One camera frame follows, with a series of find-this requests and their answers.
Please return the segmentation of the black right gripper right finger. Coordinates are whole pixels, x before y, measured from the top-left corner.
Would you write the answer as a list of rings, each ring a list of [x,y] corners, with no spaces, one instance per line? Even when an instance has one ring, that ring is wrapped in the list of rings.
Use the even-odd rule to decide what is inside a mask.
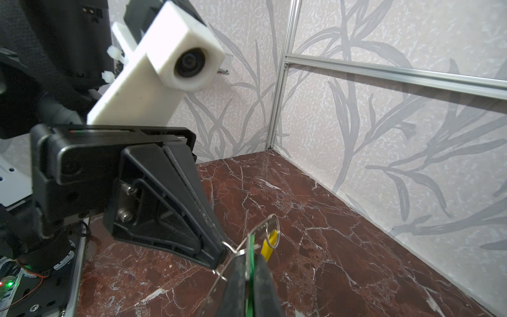
[[[253,316],[283,316],[277,289],[265,258],[255,255],[252,274]]]

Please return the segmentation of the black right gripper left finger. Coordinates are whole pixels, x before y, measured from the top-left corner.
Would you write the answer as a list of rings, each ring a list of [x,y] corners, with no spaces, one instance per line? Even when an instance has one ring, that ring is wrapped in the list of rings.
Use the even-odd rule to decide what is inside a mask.
[[[230,259],[219,287],[223,289],[215,316],[245,317],[247,311],[246,256]]]

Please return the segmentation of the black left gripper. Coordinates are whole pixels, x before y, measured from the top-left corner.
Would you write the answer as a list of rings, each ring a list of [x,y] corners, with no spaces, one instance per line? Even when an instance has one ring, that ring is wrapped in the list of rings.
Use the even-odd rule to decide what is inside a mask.
[[[50,238],[65,219],[110,202],[103,225],[114,239],[217,269],[227,237],[201,183],[195,141],[181,127],[34,126],[35,231]]]

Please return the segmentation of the metal keyring with green tags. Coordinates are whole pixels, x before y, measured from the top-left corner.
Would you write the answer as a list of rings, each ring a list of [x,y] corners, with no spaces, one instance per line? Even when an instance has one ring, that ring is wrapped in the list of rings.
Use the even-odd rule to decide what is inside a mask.
[[[232,251],[228,261],[236,256],[246,256],[246,279],[247,279],[247,311],[246,316],[253,316],[253,293],[252,293],[252,274],[255,255],[261,254],[267,262],[278,247],[281,240],[281,226],[276,215],[272,214],[256,227],[254,227],[240,243],[237,248],[230,247]],[[219,299],[223,289],[219,287],[220,280],[226,279],[222,276],[224,269],[228,263],[226,262],[223,270],[218,273],[218,278],[214,282],[207,297],[202,303],[198,316],[215,316]]]

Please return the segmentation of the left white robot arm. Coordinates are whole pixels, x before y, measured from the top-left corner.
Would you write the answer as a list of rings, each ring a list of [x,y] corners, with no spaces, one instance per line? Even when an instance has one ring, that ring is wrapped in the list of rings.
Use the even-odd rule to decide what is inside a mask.
[[[129,1],[116,23],[107,1],[2,1],[1,138],[29,134],[32,188],[17,203],[1,176],[1,255],[49,276],[100,214],[116,240],[216,269],[196,136],[168,121],[224,58],[189,1]]]

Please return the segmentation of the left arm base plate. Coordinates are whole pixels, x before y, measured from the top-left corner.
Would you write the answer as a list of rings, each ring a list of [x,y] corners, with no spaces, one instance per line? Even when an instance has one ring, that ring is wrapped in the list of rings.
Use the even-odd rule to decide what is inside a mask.
[[[9,296],[1,299],[1,316],[75,316],[79,281],[90,231],[69,235],[71,252],[51,272],[37,276],[1,257],[1,279],[16,276]]]

